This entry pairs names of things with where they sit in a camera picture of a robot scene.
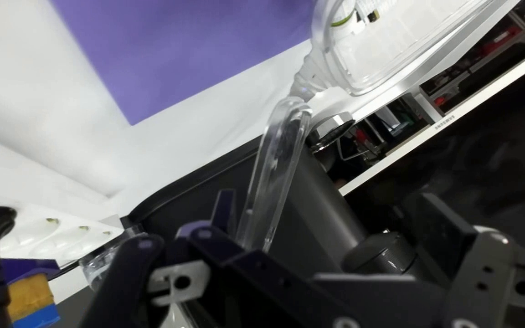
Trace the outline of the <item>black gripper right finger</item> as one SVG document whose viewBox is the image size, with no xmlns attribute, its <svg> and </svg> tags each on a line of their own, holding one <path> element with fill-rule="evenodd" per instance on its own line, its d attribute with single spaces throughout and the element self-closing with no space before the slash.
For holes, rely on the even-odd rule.
<svg viewBox="0 0 525 328">
<path fill-rule="evenodd" d="M 442 197 L 422 193 L 416 199 L 416 239 L 440 272 L 453 279 L 478 232 Z"/>
</svg>

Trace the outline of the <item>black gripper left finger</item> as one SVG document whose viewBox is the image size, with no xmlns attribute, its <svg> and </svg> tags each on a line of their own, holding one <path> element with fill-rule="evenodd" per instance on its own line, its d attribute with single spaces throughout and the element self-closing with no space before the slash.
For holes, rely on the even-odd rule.
<svg viewBox="0 0 525 328">
<path fill-rule="evenodd" d="M 234 235 L 236 234 L 236 192 L 221 190 L 214 206 L 212 224 L 221 232 Z"/>
</svg>

